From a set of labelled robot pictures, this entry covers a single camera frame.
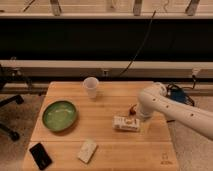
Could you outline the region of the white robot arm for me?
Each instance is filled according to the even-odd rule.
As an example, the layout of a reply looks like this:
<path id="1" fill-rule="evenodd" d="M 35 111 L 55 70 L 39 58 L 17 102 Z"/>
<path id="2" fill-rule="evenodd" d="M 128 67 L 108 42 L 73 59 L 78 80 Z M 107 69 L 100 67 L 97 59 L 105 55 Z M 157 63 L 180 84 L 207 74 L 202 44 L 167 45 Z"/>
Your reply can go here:
<path id="1" fill-rule="evenodd" d="M 166 86 L 160 82 L 141 90 L 138 93 L 137 116 L 148 119 L 157 111 L 213 140 L 213 112 L 176 102 L 166 95 Z"/>

